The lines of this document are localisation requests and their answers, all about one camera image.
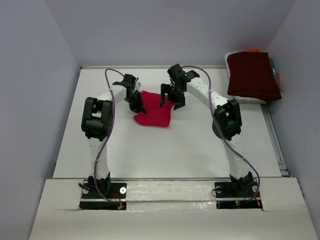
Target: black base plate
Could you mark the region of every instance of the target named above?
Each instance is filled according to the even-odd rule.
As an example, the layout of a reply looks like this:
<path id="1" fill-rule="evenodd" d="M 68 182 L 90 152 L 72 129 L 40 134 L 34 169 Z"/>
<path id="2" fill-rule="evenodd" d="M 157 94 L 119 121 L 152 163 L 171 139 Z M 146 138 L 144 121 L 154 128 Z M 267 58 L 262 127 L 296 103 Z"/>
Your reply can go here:
<path id="1" fill-rule="evenodd" d="M 254 181 L 248 191 L 246 192 L 235 192 L 231 187 L 231 181 L 218 181 L 214 183 L 215 196 L 217 199 L 224 199 L 224 198 L 247 198 L 250 199 L 252 197 L 252 193 L 254 193 L 253 187 L 258 186 L 258 183 Z M 260 192 L 257 193 L 255 196 L 256 198 L 260 197 Z"/>
<path id="2" fill-rule="evenodd" d="M 246 201 L 216 201 L 216 209 L 263 209 L 261 200 Z"/>
<path id="3" fill-rule="evenodd" d="M 83 182 L 83 185 L 86 186 L 87 181 L 85 180 Z M 106 201 L 103 197 L 100 196 L 97 192 L 88 192 L 81 194 L 81 200 L 79 207 L 82 210 L 126 210 L 127 209 L 127 203 L 126 203 L 126 197 L 127 192 L 124 194 L 120 193 L 120 189 L 124 187 L 127 189 L 127 183 L 126 182 L 111 182 L 111 189 L 108 194 L 106 194 L 106 198 L 110 199 L 112 202 Z M 113 191 L 116 191 L 119 198 L 122 201 L 122 208 L 118 208 L 118 203 L 115 202 L 114 197 L 112 195 Z"/>

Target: gray wall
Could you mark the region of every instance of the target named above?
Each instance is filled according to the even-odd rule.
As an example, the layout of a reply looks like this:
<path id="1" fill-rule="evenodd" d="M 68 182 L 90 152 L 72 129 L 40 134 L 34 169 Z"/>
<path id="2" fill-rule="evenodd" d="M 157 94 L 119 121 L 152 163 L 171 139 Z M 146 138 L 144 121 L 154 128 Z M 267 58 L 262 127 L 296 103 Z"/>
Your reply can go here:
<path id="1" fill-rule="evenodd" d="M 297 0 L 272 44 L 282 100 L 269 106 L 289 172 L 299 177 L 320 237 L 320 1 Z"/>
<path id="2" fill-rule="evenodd" d="M 266 50 L 294 0 L 46 0 L 75 59 L 96 65 L 221 65 Z"/>
<path id="3" fill-rule="evenodd" d="M 1 0 L 0 33 L 0 239 L 26 240 L 79 67 L 43 0 Z"/>

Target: white table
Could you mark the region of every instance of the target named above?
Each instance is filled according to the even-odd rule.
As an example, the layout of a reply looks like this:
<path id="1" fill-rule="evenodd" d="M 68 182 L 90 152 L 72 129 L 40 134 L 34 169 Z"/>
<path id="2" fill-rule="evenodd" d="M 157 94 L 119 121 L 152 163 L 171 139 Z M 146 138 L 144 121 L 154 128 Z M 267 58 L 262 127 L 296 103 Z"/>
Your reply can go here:
<path id="1" fill-rule="evenodd" d="M 118 69 L 139 77 L 142 89 L 160 92 L 169 83 L 167 69 Z M 226 69 L 206 69 L 212 89 L 227 97 Z M 200 71 L 204 81 L 208 81 Z M 120 75 L 108 73 L 111 82 Z M 53 177 L 85 179 L 90 171 L 90 151 L 81 120 L 87 97 L 107 91 L 104 69 L 82 69 L 74 94 Z M 221 141 L 212 131 L 210 111 L 195 97 L 185 94 L 186 106 L 173 111 L 169 128 L 145 127 L 122 101 L 116 106 L 115 125 L 107 144 L 111 177 L 118 179 L 174 179 L 229 177 L 229 163 Z M 281 177 L 261 106 L 240 105 L 243 153 L 261 177 Z"/>
<path id="2" fill-rule="evenodd" d="M 128 181 L 127 210 L 80 210 L 78 179 L 45 182 L 30 240 L 317 240 L 295 178 L 262 178 L 260 209 L 216 209 L 214 181 Z"/>

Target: red towel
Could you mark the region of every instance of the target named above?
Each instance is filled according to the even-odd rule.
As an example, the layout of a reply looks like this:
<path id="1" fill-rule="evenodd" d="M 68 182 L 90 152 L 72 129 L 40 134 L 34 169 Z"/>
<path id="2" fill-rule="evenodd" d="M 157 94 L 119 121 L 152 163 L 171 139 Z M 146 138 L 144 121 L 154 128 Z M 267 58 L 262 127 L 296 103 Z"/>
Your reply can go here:
<path id="1" fill-rule="evenodd" d="M 133 119 L 144 126 L 168 127 L 171 119 L 173 103 L 165 96 L 165 103 L 160 108 L 161 95 L 158 93 L 142 91 L 142 100 L 146 114 L 139 112 Z"/>
<path id="2" fill-rule="evenodd" d="M 267 103 L 281 99 L 267 52 L 237 52 L 227 58 L 231 96 L 261 99 Z"/>

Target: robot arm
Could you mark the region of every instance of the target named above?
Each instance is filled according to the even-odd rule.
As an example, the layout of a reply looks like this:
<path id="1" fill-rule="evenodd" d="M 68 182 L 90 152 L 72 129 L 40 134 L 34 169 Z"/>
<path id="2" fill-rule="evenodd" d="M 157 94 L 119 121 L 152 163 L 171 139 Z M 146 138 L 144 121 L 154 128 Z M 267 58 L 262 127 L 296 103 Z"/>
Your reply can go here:
<path id="1" fill-rule="evenodd" d="M 228 157 L 231 187 L 237 192 L 245 191 L 253 183 L 252 173 L 246 162 L 227 145 L 229 144 L 237 152 L 242 152 L 239 136 L 242 120 L 238 101 L 235 99 L 228 100 L 212 91 L 195 71 L 185 72 L 179 64 L 172 66 L 168 70 L 168 74 L 171 84 L 161 85 L 161 104 L 164 104 L 165 94 L 167 94 L 168 101 L 175 104 L 175 110 L 182 108 L 185 105 L 185 92 L 195 96 L 208 108 L 210 108 L 209 101 L 211 101 L 214 116 L 225 141 L 222 140 L 222 136 L 219 130 L 216 129 L 215 124 L 212 124 L 212 129 L 215 135 L 221 139 Z"/>
<path id="2" fill-rule="evenodd" d="M 105 147 L 101 151 L 99 158 L 96 158 L 101 148 L 104 147 L 104 142 L 110 133 L 114 117 L 113 106 L 125 100 L 129 103 L 129 108 L 132 112 L 146 112 L 138 78 L 125 74 L 121 82 L 113 83 L 112 92 L 114 102 L 112 101 L 110 91 L 103 93 L 97 98 L 88 97 L 85 100 L 81 122 L 81 129 L 85 132 L 85 136 L 88 139 L 91 158 L 91 171 L 88 184 L 81 187 L 88 191 L 95 191 L 94 175 L 96 173 L 97 185 L 104 194 L 107 194 L 111 187 L 110 171 L 107 163 L 107 148 Z"/>

